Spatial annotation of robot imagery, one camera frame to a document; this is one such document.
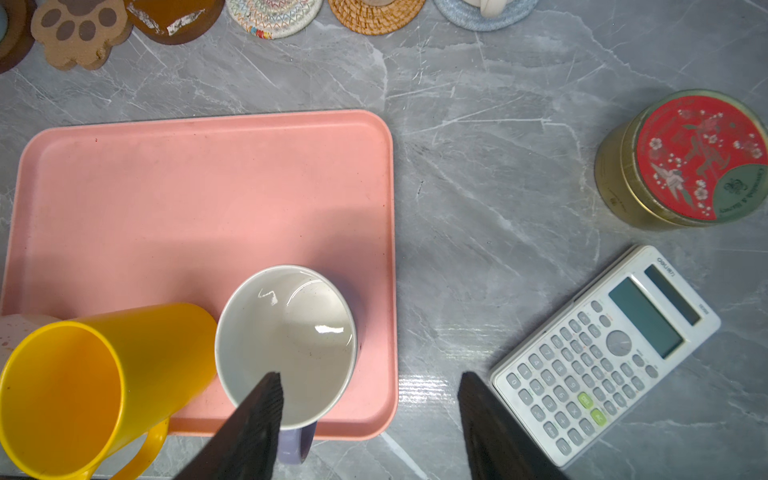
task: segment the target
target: red lid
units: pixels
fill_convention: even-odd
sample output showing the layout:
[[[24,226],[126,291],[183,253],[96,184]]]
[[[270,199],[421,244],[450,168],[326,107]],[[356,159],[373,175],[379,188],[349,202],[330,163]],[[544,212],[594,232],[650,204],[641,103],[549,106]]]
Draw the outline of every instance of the red lid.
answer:
[[[735,220],[755,210],[768,194],[763,129],[735,103],[684,95],[658,107],[641,128],[636,148],[640,175],[676,214]]]

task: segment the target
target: gray marble countertop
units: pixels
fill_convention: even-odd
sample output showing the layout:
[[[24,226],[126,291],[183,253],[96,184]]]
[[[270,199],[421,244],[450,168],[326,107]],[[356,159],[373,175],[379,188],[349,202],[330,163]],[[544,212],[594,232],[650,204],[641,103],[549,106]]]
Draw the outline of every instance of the gray marble countertop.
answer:
[[[610,129],[658,98],[712,88],[768,118],[768,0],[541,0],[475,34],[427,2],[366,37],[324,5],[305,31],[250,37],[224,12],[202,38],[135,31],[97,71],[60,72],[40,45],[0,74],[0,238],[18,159],[49,127],[365,108],[395,141],[400,402],[385,434],[316,442],[274,478],[469,478],[455,394],[632,243],[658,247],[723,326],[568,470],[572,478],[765,478],[768,204],[706,230],[648,233],[595,189]],[[148,477],[205,439],[170,438]],[[134,443],[98,471],[116,472]],[[0,472],[18,472],[3,455]]]

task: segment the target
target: calculator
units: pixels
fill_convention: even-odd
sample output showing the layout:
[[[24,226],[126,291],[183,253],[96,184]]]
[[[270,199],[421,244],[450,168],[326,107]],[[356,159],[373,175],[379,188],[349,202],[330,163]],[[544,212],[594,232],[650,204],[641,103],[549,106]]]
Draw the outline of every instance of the calculator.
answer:
[[[636,246],[494,367],[491,384],[565,467],[718,328],[669,261]]]

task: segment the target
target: gold tin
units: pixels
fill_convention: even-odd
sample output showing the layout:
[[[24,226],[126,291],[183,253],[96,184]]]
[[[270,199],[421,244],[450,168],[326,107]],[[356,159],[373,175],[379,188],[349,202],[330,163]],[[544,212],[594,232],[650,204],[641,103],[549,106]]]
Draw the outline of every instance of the gold tin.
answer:
[[[638,145],[651,135],[651,148]],[[595,180],[608,207],[630,225],[708,227],[746,216],[768,195],[766,144],[765,127],[741,102],[716,91],[679,91],[608,134],[598,148]]]

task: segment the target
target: brown coaster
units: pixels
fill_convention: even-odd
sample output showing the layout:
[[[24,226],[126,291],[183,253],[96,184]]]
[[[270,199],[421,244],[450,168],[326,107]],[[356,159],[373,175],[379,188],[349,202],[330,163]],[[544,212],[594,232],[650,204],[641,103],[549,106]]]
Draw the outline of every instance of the brown coaster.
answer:
[[[35,39],[29,30],[35,0],[0,0],[8,14],[8,30],[0,40],[0,73],[14,68],[29,53]]]
[[[123,0],[47,0],[32,17],[32,36],[59,70],[96,70],[132,28]]]
[[[193,41],[219,18],[224,0],[124,0],[128,19],[147,37],[165,45]]]
[[[364,35],[384,35],[405,27],[424,6],[425,0],[395,0],[373,7],[360,0],[328,0],[339,22]]]

